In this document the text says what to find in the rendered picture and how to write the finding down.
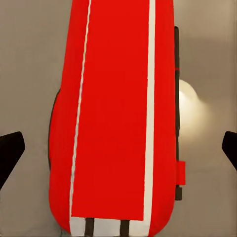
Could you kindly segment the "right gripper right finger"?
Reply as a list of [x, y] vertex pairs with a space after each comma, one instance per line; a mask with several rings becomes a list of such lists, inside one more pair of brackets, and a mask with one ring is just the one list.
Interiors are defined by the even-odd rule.
[[237, 133], [230, 131], [225, 133], [222, 149], [237, 170]]

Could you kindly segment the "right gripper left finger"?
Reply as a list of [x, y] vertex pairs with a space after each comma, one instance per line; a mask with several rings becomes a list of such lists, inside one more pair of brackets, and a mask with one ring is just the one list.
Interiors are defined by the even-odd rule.
[[0, 137], [0, 190], [25, 151], [20, 131]]

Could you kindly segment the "radio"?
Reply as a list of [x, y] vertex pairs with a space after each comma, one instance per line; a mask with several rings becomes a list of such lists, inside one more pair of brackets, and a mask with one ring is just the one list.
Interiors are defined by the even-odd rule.
[[173, 0], [73, 0], [49, 123], [49, 202], [72, 237], [153, 237], [182, 200]]

